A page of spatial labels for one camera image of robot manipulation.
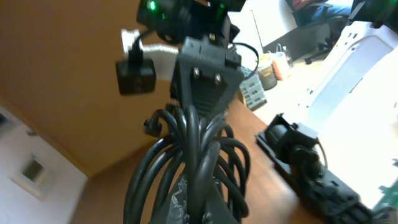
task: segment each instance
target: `power cord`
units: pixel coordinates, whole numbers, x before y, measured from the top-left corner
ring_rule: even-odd
[[[251,166],[250,155],[244,144],[233,137],[231,126],[227,125],[222,117],[214,117],[203,125],[204,128],[200,129],[196,109],[194,106],[189,106],[184,112],[180,108],[174,108],[174,113],[167,110],[156,110],[151,118],[145,121],[144,130],[147,134],[159,137],[161,132],[159,119],[162,119],[168,124],[170,132],[174,135],[168,135],[158,140],[135,169],[124,201],[124,224],[140,223],[150,186],[160,168],[169,160],[171,161],[156,193],[152,219],[156,219],[157,215],[164,215],[161,212],[162,207],[167,201],[172,180],[182,162],[185,163],[183,178],[187,180],[189,192],[186,208],[189,214],[189,223],[202,223],[203,213],[206,209],[206,196],[215,186],[213,177],[221,181],[228,189],[226,206],[229,208],[231,217],[241,223],[241,219],[248,216],[249,207],[244,196]],[[222,130],[225,131],[227,137],[215,138],[217,133]],[[238,148],[242,152],[244,166],[234,148]],[[220,156],[220,150],[226,152],[232,159],[226,162]],[[238,170],[239,185],[234,176],[234,167]]]
[[[321,149],[322,156],[323,156],[323,161],[324,161],[324,163],[325,163],[325,167],[326,167],[326,169],[329,169],[328,159],[326,158],[325,150],[324,150],[324,148],[323,148],[321,142],[319,141],[319,138],[317,138],[317,143],[318,143],[318,145],[319,145],[319,148]]]
[[[140,34],[132,43],[131,49],[129,50],[129,63],[133,64],[142,64],[143,58],[144,58],[144,53],[142,49],[139,46],[139,41],[146,37],[147,35],[151,34],[153,30],[147,30]]]
[[[260,61],[259,52],[258,52],[254,47],[250,46],[249,44],[245,44],[245,43],[232,43],[232,44],[233,44],[233,45],[241,45],[241,46],[243,46],[243,47],[246,47],[246,48],[252,50],[252,51],[256,54],[256,57],[257,57],[257,65],[256,65],[256,67],[254,68],[254,70],[250,73],[250,75],[249,75],[248,77],[245,77],[245,78],[244,78],[244,80],[248,80],[249,78],[251,78],[251,77],[256,73],[257,69],[259,68],[259,61]]]

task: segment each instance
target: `blue clothing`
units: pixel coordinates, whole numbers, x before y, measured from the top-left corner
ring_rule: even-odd
[[[353,7],[354,0],[328,0],[325,3],[333,5],[333,7],[328,8],[326,12],[326,17],[331,18],[335,16],[345,16],[348,17],[351,14],[351,8]],[[315,10],[312,20],[317,21],[322,18],[322,11],[324,6],[318,7]]]

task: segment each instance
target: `metal prong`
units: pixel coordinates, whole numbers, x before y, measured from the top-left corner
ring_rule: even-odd
[[[193,77],[196,79],[200,77],[199,68],[193,68]]]
[[[219,74],[216,75],[215,83],[216,85],[221,84],[221,76]]]
[[[216,35],[214,35],[214,34],[209,34],[209,38],[210,38],[210,40],[215,40],[215,39],[216,39]]]

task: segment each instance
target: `black plug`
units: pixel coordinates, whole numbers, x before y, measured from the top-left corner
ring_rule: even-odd
[[[119,92],[121,95],[150,93],[155,90],[156,71],[152,59],[145,58],[139,46],[141,36],[129,50],[127,59],[116,62]]]
[[[145,120],[144,133],[152,137],[159,138],[162,132],[162,124],[158,121],[157,123],[151,119]]]

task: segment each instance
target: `wooden desk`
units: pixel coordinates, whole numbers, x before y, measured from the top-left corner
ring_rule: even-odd
[[[238,100],[230,104],[227,120],[234,129],[235,138],[248,147],[251,155],[252,167],[246,193],[250,214],[243,223],[322,223],[299,202],[274,170],[272,162],[257,146],[254,135],[265,129],[266,125]],[[71,224],[122,223],[126,189],[144,153],[135,154],[90,179]],[[150,220],[161,176],[156,177],[148,193],[141,223]]]

